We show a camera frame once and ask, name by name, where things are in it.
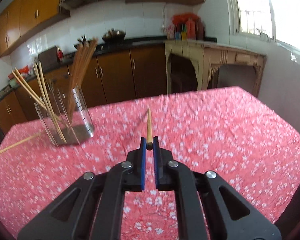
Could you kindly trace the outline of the leaning chopstick in holder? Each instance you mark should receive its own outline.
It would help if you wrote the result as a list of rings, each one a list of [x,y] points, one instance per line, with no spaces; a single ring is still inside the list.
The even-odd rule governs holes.
[[[60,139],[63,142],[66,142],[66,139],[65,139],[65,137],[62,133],[62,130],[59,126],[59,123],[58,123],[58,116],[54,113],[52,104],[50,102],[47,87],[45,85],[45,79],[44,79],[44,75],[43,75],[42,65],[39,61],[38,61],[38,63],[36,63],[34,65],[34,70],[35,70],[35,73],[36,73],[36,76],[37,76],[38,85],[39,85],[39,88],[41,90],[41,94],[42,94],[44,105],[47,109],[47,112],[48,112],[48,114],[49,114],[49,116],[52,120],[52,123],[53,123]]]
[[[41,90],[41,93],[43,95],[43,99],[40,99],[40,97],[36,94],[36,92],[30,87],[30,85],[25,81],[25,79],[19,74],[18,70],[15,68],[12,71],[12,74],[14,75],[17,82],[28,92],[28,94],[49,114],[52,115],[52,117],[61,122],[61,119],[52,111],[52,108],[50,107],[47,97],[45,96],[44,89],[42,87],[41,80],[38,79],[38,84]]]

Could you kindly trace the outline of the red items on counter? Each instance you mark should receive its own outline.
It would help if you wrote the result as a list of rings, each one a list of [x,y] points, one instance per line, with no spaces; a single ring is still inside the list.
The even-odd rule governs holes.
[[[30,68],[28,65],[26,65],[25,67],[18,69],[18,72],[19,74],[21,74],[21,76],[27,77],[30,75]],[[10,73],[7,77],[9,80],[12,80],[14,78],[14,75]]]

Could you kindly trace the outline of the window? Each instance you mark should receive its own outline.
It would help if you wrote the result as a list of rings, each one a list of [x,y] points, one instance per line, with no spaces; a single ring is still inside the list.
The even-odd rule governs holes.
[[[300,0],[227,0],[233,32],[300,53]]]

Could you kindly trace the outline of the pink floral tablecloth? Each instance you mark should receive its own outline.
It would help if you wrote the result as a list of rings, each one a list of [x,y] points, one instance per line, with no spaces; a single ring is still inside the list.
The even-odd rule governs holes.
[[[87,171],[108,171],[139,147],[151,109],[153,133],[174,159],[216,171],[271,222],[300,185],[300,134],[238,87],[127,101],[89,110],[94,136],[52,145],[40,121],[10,129],[0,155],[0,220],[17,236],[25,224]]]

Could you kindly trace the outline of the red packages on side table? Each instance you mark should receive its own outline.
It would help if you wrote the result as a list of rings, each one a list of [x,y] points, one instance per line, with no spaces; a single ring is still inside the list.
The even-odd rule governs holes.
[[[173,15],[170,25],[166,28],[169,40],[204,40],[205,27],[202,19],[192,13]]]

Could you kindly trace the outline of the red bottle on counter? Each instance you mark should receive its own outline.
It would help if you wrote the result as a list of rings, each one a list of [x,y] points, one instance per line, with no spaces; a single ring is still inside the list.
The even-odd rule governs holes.
[[[62,61],[64,58],[63,51],[61,50],[60,47],[57,47],[57,57],[59,62]]]

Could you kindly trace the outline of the cream wooden side table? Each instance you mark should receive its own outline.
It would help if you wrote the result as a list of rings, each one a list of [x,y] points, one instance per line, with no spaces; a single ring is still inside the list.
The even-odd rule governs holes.
[[[252,95],[258,97],[261,80],[266,64],[266,55],[251,50],[218,44],[213,42],[195,40],[165,40],[167,92],[171,94],[171,54],[189,59],[194,66],[198,81],[198,90],[206,90],[219,68],[224,65],[251,66],[254,68],[255,81]]]

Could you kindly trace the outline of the black wok with lid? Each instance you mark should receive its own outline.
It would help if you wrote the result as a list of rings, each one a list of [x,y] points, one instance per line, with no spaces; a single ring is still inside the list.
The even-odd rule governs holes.
[[[125,39],[125,36],[126,33],[124,31],[112,28],[102,36],[102,40],[105,43],[120,43]]]

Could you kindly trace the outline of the brown lower kitchen cabinets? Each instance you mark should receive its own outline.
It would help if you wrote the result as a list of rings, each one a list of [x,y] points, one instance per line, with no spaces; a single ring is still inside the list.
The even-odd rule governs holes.
[[[81,85],[87,107],[167,94],[163,41],[145,41],[98,51]],[[13,125],[38,118],[21,86],[0,98],[0,144]]]

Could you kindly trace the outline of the dark cutting board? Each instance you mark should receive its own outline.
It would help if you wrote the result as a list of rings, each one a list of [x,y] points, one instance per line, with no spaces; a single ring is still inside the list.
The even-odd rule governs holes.
[[[38,61],[41,63],[42,70],[47,70],[48,68],[56,66],[59,62],[57,46],[39,53]]]

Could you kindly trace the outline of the tall chopstick in holder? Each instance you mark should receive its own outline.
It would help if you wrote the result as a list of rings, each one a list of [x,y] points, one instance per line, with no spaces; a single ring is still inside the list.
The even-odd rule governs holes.
[[[78,46],[72,64],[72,68],[71,68],[71,78],[70,78],[70,86],[68,89],[68,103],[67,103],[67,116],[70,121],[72,120],[72,115],[73,115],[73,102],[74,102],[73,89],[75,88],[77,83],[77,75],[80,68],[81,60],[83,59],[88,46],[89,44],[87,42],[84,42]]]

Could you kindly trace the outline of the black wok left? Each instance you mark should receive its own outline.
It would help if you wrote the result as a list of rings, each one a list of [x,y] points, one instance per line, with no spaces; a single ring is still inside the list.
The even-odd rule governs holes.
[[[86,38],[86,36],[83,35],[83,36],[81,36],[81,38],[78,38],[78,39],[77,39],[77,42],[78,42],[78,43],[74,45],[74,48],[75,48],[76,50],[78,50],[79,47],[83,47],[83,46],[85,46],[85,45],[88,45],[88,46],[90,47],[90,46],[91,46],[91,43],[92,43],[92,41],[93,41],[94,39],[98,40],[98,38],[93,38],[93,39],[91,39],[91,40],[88,40],[88,39]]]

